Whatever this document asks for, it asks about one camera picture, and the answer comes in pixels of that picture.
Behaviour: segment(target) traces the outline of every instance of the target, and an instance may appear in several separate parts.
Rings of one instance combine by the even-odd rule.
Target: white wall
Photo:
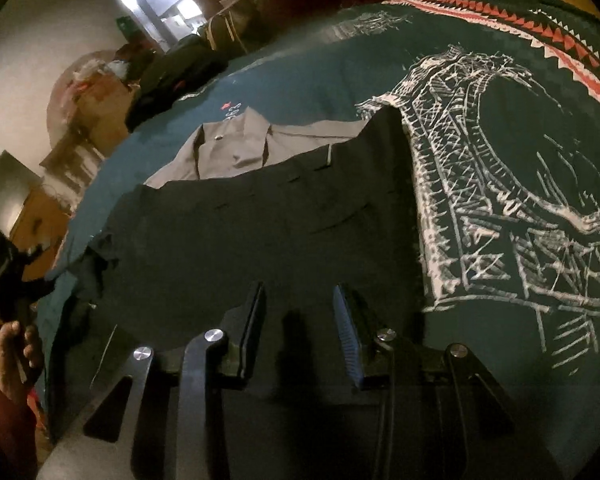
[[[0,153],[38,174],[50,151],[46,106],[51,89],[83,54],[125,43],[116,0],[9,0],[0,12]]]

